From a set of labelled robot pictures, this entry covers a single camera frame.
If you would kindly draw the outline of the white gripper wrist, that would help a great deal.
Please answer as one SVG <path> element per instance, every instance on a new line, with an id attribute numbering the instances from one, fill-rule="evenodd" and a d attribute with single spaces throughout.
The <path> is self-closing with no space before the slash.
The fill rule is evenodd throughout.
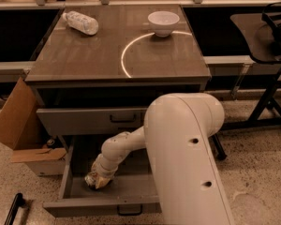
<path id="1" fill-rule="evenodd" d="M 104 188 L 109 182 L 112 181 L 115 173 L 118 170 L 118 163 L 108 160 L 102 154 L 99 154 L 91 166 L 90 173 L 97 175 L 95 188 Z"/>

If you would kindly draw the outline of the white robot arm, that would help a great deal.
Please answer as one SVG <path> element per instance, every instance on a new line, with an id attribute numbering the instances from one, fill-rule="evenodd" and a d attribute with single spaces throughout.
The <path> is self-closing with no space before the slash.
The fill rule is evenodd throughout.
<path id="1" fill-rule="evenodd" d="M 161 96 L 148 107 L 142 127 L 103 143 L 85 181 L 105 187 L 129 153 L 144 148 L 165 223 L 234 225 L 209 144 L 223 123 L 223 106 L 211 95 Z"/>

